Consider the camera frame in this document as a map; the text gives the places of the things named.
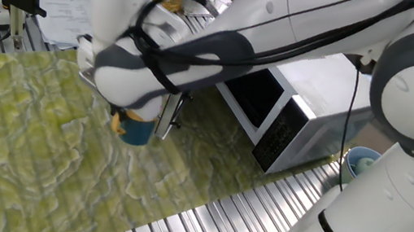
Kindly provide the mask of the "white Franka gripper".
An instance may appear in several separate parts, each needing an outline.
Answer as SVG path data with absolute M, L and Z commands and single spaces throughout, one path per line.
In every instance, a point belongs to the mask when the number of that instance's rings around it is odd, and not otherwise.
M 110 104 L 111 116 L 120 119 L 124 109 L 146 121 L 156 118 L 164 88 L 142 59 L 133 54 L 135 46 L 116 43 L 98 50 L 95 40 L 80 37 L 78 42 L 79 75 Z

